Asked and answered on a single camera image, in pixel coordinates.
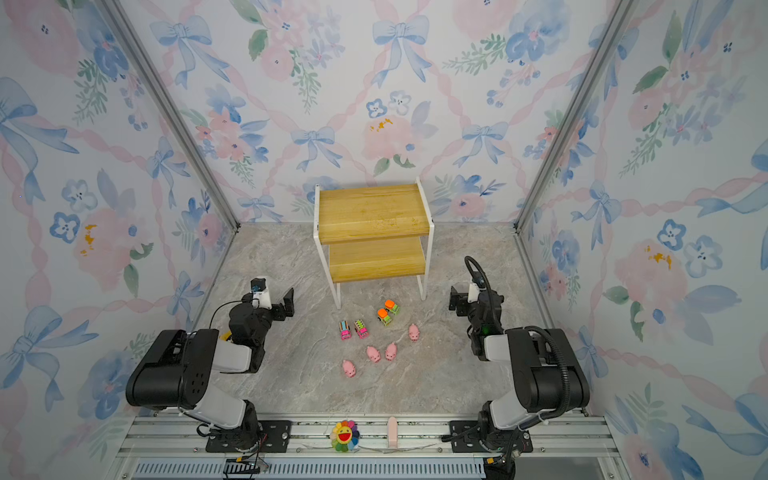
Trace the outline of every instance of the black mounting bracket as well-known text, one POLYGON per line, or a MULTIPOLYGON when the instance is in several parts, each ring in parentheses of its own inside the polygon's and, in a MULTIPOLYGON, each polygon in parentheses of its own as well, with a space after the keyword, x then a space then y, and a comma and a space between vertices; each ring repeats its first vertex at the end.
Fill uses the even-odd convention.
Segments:
POLYGON ((504 453, 505 447, 510 445, 510 452, 517 450, 519 453, 533 452, 531 436, 527 431, 496 430, 489 433, 484 439, 480 438, 476 420, 453 420, 449 422, 451 436, 461 435, 462 432, 472 430, 464 436, 451 441, 451 449, 454 453, 504 453))
MULTIPOLYGON (((264 444, 261 445, 260 453, 285 453, 288 451, 288 441, 290 440, 290 420, 259 420, 260 431, 266 435, 264 444)), ((205 445, 205 451, 208 453, 239 453, 232 445, 227 444, 223 439, 208 439, 205 445)))

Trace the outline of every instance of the smiling flower toy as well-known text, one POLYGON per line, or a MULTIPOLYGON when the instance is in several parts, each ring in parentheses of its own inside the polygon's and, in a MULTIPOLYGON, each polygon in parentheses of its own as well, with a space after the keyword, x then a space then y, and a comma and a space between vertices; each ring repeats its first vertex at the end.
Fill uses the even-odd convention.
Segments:
POLYGON ((354 450, 359 441, 360 432, 357 431, 357 425, 352 420, 337 423, 331 432, 331 445, 338 452, 354 450))

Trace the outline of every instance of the marble floor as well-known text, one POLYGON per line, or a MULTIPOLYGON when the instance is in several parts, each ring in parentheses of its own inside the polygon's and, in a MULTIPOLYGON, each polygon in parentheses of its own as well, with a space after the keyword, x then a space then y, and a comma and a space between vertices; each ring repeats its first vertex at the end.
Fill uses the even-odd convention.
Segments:
MULTIPOLYGON (((296 315, 273 324, 259 372, 215 374, 214 384, 249 399, 258 412, 476 413, 486 400, 508 391, 511 372, 474 357, 468 320, 448 310, 450 286, 470 279, 465 255, 483 266, 494 290, 505 296, 505 328, 542 324, 506 224, 437 224, 426 301, 419 298, 415 277, 372 280, 342 284, 341 310, 333 303, 311 223, 243 225, 200 324, 206 326, 217 306, 239 299, 250 289, 250 280, 262 275, 272 279, 273 302, 295 289, 296 315), (384 326, 376 311, 388 298, 401 312, 384 326), (356 319, 365 321, 369 337, 353 333, 342 341, 339 321, 352 325, 356 319), (408 337, 411 323, 421 330, 415 343, 408 337), (393 362, 383 358, 391 342, 398 346, 393 362), (368 359, 368 345, 379 349, 380 362, 368 359), (354 378, 344 375, 344 359, 355 364, 354 378)), ((217 313, 214 328, 228 330, 228 312, 225 306, 217 313)))

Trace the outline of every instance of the shelf board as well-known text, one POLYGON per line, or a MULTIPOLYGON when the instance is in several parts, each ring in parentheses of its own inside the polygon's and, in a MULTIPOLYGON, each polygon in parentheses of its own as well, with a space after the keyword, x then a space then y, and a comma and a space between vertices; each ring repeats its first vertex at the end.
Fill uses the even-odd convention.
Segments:
POLYGON ((426 269, 418 237, 339 243, 329 249, 334 283, 423 275, 426 269))
POLYGON ((318 202, 323 245, 429 235, 416 184, 322 190, 318 202))

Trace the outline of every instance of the white shelf leg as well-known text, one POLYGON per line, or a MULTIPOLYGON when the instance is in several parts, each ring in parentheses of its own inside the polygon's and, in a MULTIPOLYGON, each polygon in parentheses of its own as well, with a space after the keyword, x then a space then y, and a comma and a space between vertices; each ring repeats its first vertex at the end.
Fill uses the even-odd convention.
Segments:
POLYGON ((424 286, 422 285, 422 276, 416 275, 416 281, 419 282, 419 295, 421 296, 422 300, 426 300, 427 296, 424 293, 424 286))
POLYGON ((421 276, 416 276, 416 280, 419 282, 419 293, 422 295, 422 300, 427 300, 427 280, 429 279, 429 262, 432 259, 432 238, 435 235, 435 222, 432 221, 432 213, 429 211, 429 202, 427 202, 427 196, 424 194, 424 187, 422 187, 422 181, 416 177, 416 185, 419 186, 419 193, 422 197, 422 203, 424 204, 424 212, 429 220, 429 237, 427 239, 427 253, 425 255, 426 265, 424 269, 424 283, 422 285, 421 276))
POLYGON ((429 261, 432 259, 432 238, 435 235, 435 224, 429 219, 429 237, 427 238, 427 264, 424 269, 424 292, 422 300, 427 300, 427 281, 429 280, 429 261))
POLYGON ((320 244, 320 185, 315 185, 315 220, 313 228, 313 236, 315 237, 315 245, 317 245, 317 253, 320 255, 320 262, 323 264, 323 270, 326 271, 326 279, 328 285, 331 287, 331 295, 333 295, 333 302, 336 304, 338 310, 341 309, 341 283, 337 286, 333 285, 333 279, 331 279, 331 271, 328 268, 328 260, 326 260, 326 253, 323 252, 323 245, 320 244))

